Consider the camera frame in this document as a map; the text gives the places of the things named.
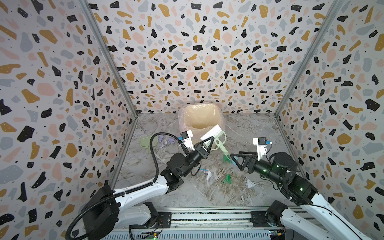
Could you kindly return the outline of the green hand brush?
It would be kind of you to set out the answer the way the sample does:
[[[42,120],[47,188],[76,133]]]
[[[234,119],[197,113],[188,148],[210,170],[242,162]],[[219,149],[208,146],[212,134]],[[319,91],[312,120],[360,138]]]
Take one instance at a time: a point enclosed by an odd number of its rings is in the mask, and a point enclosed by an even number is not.
[[[215,138],[213,145],[215,145],[216,147],[212,147],[212,151],[221,150],[223,152],[223,155],[230,156],[229,151],[224,146],[224,143],[227,141],[227,135],[224,130],[220,127],[220,125],[215,125],[212,129],[205,133],[201,137],[201,141],[205,141],[209,137]]]

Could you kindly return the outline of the green plastic dustpan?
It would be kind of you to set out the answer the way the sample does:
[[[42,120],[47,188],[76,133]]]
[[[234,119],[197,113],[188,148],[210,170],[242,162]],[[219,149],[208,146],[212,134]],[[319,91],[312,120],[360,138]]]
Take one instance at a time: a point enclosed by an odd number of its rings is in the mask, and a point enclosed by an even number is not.
[[[141,148],[147,150],[149,154],[151,153],[151,150],[150,150],[150,140],[151,140],[151,138],[152,138],[152,136],[140,138],[140,146],[141,146]],[[152,146],[153,147],[157,146],[158,142],[159,142],[159,138],[158,138],[158,136],[155,136],[155,138],[152,141]]]

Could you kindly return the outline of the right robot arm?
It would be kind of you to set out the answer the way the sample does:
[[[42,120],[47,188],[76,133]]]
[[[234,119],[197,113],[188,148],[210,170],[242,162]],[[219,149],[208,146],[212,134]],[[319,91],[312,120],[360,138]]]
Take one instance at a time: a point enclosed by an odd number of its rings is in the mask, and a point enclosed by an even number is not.
[[[289,154],[275,153],[271,163],[259,160],[252,152],[239,152],[230,157],[241,171],[247,169],[248,173],[257,173],[262,179],[275,183],[289,201],[311,214],[321,224],[319,227],[285,204],[274,201],[265,214],[270,226],[286,227],[308,240],[369,239],[339,214],[315,186],[296,173],[298,164]]]

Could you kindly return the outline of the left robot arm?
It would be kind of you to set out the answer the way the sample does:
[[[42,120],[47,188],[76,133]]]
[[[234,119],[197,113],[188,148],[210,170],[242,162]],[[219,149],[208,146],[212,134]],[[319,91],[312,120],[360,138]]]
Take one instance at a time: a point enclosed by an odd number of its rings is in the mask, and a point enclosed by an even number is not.
[[[187,155],[176,153],[167,162],[166,168],[153,180],[127,187],[111,189],[104,186],[89,200],[78,216],[85,226],[86,233],[79,238],[100,240],[117,225],[152,227],[159,214],[148,200],[175,191],[183,184],[183,178],[200,166],[212,149],[214,137],[197,143]]]

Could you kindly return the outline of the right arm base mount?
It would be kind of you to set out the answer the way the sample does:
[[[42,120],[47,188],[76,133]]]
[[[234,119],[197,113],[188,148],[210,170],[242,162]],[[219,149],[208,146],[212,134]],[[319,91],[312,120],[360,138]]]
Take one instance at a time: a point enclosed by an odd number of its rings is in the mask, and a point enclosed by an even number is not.
[[[272,227],[282,228],[284,225],[281,222],[282,213],[277,211],[252,211],[250,222],[254,228]]]

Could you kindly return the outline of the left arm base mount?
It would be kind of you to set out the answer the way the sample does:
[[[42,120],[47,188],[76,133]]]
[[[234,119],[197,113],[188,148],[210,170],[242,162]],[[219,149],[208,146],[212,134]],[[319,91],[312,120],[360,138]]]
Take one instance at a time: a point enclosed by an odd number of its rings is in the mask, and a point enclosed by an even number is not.
[[[157,217],[151,217],[142,225],[132,225],[132,229],[169,229],[171,227],[172,212],[158,212]]]

